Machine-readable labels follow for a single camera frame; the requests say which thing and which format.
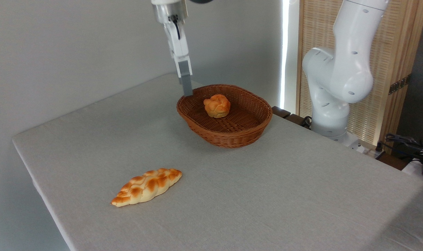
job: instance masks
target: gray table surface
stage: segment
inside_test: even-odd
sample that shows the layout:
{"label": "gray table surface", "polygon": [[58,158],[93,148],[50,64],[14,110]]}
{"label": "gray table surface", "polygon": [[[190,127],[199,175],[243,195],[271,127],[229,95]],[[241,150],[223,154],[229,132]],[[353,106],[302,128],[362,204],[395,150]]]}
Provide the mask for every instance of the gray table surface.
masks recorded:
{"label": "gray table surface", "polygon": [[[249,146],[210,145],[181,95],[161,76],[13,138],[72,250],[423,250],[423,181],[278,116]],[[161,167],[183,177],[110,205]]]}

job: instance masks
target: bread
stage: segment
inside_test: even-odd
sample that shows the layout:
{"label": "bread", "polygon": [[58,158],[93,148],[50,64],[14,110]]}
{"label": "bread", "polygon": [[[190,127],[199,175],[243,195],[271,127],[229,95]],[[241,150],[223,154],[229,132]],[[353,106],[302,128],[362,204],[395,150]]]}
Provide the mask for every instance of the bread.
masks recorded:
{"label": "bread", "polygon": [[111,204],[117,207],[146,202],[163,194],[170,186],[179,181],[182,172],[171,168],[150,170],[142,176],[131,178],[117,194]]}
{"label": "bread", "polygon": [[208,116],[220,118],[227,116],[230,112],[230,102],[222,94],[216,94],[209,99],[204,100],[205,111]]}

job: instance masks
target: wicker basket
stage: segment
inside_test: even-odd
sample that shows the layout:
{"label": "wicker basket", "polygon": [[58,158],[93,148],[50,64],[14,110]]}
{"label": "wicker basket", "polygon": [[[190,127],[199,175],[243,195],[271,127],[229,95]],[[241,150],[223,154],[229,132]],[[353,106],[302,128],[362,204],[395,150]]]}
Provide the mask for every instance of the wicker basket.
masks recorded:
{"label": "wicker basket", "polygon": [[[227,116],[208,116],[203,101],[223,94],[231,103]],[[207,142],[224,148],[254,143],[272,119],[272,108],[262,98],[235,85],[215,84],[193,90],[193,96],[181,97],[177,111],[193,132]]]}

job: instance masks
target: basket rim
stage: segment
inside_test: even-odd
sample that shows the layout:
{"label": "basket rim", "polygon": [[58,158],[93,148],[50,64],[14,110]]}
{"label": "basket rim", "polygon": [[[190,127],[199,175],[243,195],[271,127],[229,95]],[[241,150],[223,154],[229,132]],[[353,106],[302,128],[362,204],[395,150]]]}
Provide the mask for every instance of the basket rim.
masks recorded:
{"label": "basket rim", "polygon": [[237,85],[232,85],[232,84],[210,84],[210,85],[205,85],[205,86],[198,87],[198,88],[196,88],[194,90],[206,89],[207,87],[211,87],[211,86],[225,86],[225,87],[235,88],[235,89],[239,89],[239,90],[241,90],[243,92],[246,92],[249,95],[252,95],[253,97],[261,100],[261,102],[263,102],[265,105],[267,105],[267,107],[269,108],[269,115],[267,116],[267,118],[264,121],[262,121],[257,126],[248,128],[246,130],[241,130],[241,131],[238,131],[238,132],[218,132],[218,131],[213,131],[213,130],[210,130],[210,129],[207,129],[207,128],[203,127],[201,124],[197,123],[195,120],[191,119],[189,116],[186,115],[186,112],[183,110],[183,108],[181,106],[182,102],[186,99],[186,97],[185,96],[182,96],[178,100],[177,107],[176,108],[177,108],[177,112],[180,114],[180,116],[183,117],[183,119],[188,120],[188,121],[194,123],[196,126],[200,127],[202,130],[207,131],[207,133],[210,133],[210,134],[213,134],[213,135],[216,135],[216,136],[219,136],[219,137],[235,137],[235,136],[238,136],[238,135],[245,135],[245,134],[250,133],[250,132],[253,132],[253,131],[264,130],[264,128],[272,120],[273,111],[272,111],[272,107],[269,105],[269,103],[265,99],[263,99],[262,97],[259,97],[258,95],[254,94],[253,92],[250,92],[250,91],[248,91],[248,90],[246,90],[246,89],[244,89],[242,87],[239,87]]}

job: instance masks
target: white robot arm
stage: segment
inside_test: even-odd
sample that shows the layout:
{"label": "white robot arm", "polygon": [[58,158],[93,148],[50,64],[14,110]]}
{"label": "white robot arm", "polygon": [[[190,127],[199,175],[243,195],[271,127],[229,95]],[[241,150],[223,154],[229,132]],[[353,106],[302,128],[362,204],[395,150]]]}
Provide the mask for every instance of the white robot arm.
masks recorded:
{"label": "white robot arm", "polygon": [[[208,3],[212,0],[192,0],[195,3]],[[185,0],[151,0],[154,14],[159,23],[163,24],[171,57],[177,68],[179,82],[182,84],[184,96],[192,95],[191,61],[188,55],[188,44],[183,25],[188,17]]]}
{"label": "white robot arm", "polygon": [[358,138],[347,133],[349,103],[372,89],[371,44],[388,0],[344,0],[335,21],[335,51],[313,48],[303,59],[312,99],[311,129],[353,149]]}

